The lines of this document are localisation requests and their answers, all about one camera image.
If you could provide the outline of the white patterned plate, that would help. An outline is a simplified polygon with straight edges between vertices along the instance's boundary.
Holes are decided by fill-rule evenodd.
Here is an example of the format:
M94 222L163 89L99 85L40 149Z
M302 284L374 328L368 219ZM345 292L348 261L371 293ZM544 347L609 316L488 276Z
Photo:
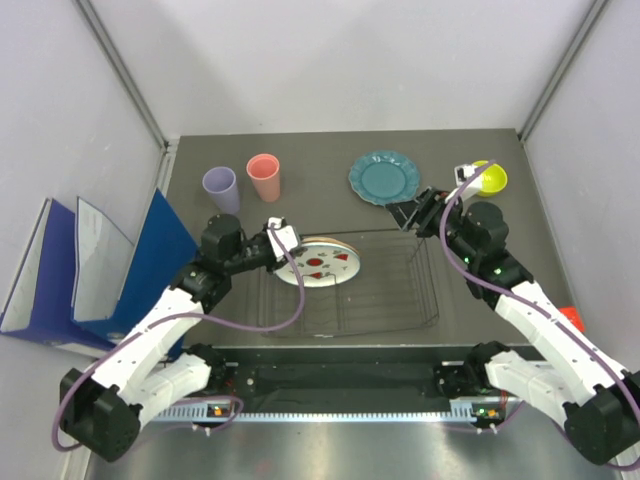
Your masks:
M327 243L302 244L307 251L294 258L305 288L332 287L353 279L361 258L349 249Z

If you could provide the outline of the teal scalloped plate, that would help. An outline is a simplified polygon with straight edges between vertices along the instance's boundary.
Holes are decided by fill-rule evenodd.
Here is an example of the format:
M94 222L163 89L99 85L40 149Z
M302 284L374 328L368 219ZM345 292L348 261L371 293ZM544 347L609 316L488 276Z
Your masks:
M421 183L421 174L413 161L395 151L374 151L358 158L348 181L365 202L376 206L411 200Z

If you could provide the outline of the pink plastic cup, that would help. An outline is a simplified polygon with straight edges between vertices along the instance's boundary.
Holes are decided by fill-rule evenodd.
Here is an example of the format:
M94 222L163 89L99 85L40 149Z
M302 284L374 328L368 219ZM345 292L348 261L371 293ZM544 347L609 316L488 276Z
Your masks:
M280 163L271 154L262 153L252 157L246 165L246 172L259 195L267 203L280 197Z

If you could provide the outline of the yellow-green plastic bowl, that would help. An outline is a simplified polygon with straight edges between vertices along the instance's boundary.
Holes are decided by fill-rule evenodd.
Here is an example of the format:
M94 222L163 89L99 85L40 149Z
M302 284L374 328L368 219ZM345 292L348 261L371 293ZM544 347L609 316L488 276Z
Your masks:
M480 197L491 197L501 193L508 184L508 174L498 163L489 166L482 175L482 187L477 193Z

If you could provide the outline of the purple plastic cup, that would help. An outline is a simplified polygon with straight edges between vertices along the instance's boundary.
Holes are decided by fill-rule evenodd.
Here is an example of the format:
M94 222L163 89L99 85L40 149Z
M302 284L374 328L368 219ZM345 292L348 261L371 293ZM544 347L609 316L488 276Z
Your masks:
M240 195L235 172L226 166L218 166L207 171L202 186L215 205L226 214L240 211Z

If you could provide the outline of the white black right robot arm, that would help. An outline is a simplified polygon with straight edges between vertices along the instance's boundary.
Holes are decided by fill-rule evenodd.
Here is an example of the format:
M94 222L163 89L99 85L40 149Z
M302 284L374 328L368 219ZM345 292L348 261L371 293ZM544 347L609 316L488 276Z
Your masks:
M403 231L436 237L471 294L514 326L548 363L546 370L497 341L475 346L465 361L476 394L496 389L544 413L589 462L606 465L639 442L639 375L590 342L556 308L533 275L507 250L499 207L464 207L428 188L386 210Z

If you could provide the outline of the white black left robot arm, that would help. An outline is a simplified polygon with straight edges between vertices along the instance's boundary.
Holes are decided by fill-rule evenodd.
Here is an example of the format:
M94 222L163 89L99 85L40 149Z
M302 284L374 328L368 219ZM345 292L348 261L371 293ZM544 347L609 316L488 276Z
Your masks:
M237 217L212 217L195 258L186 264L156 304L124 339L84 371L70 370L60 383L60 401L51 427L59 452L72 448L59 435L75 439L102 459L122 458L140 432L160 413L178 404L199 402L197 392L216 396L227 374L216 366L217 353L206 345L184 351L163 369L156 366L200 322L253 332L255 326L221 319L213 308L230 291L234 275L289 266L302 277L294 259L302 247L296 229L271 217L247 239Z

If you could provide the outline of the beige plate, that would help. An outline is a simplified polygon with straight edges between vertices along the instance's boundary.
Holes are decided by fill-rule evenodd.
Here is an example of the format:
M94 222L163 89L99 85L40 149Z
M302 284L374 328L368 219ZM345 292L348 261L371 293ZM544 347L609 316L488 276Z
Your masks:
M332 238L332 237L321 237L321 236L310 236L310 237L305 237L302 239L302 244L310 244L310 243L327 243L327 244L331 244L334 246L340 246L344 249L349 249L357 254L359 254L358 250L352 246L349 245L343 241L340 241L338 239Z

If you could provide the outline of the blue folder right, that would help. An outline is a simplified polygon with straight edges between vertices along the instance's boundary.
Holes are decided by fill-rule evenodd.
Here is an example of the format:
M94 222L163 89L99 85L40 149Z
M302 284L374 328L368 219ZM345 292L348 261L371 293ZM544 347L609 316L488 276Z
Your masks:
M196 242L160 190L153 193L137 240L131 242L133 254L111 317L76 323L71 307L75 325L113 344L124 339L152 310L197 250Z

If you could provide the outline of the red plastic block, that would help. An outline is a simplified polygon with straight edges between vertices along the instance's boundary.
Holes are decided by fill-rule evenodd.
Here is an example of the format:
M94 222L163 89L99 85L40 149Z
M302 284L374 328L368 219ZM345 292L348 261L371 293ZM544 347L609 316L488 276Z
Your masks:
M559 311L567 318L567 320L580 332L585 331L585 326L582 318L576 307L562 307Z

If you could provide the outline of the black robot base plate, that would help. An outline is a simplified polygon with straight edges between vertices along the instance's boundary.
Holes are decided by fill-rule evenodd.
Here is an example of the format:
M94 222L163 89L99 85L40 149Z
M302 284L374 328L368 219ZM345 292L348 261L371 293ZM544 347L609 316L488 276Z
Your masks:
M254 412L425 407L498 391L471 362L471 347L196 344L188 350L212 368L207 392L237 396Z

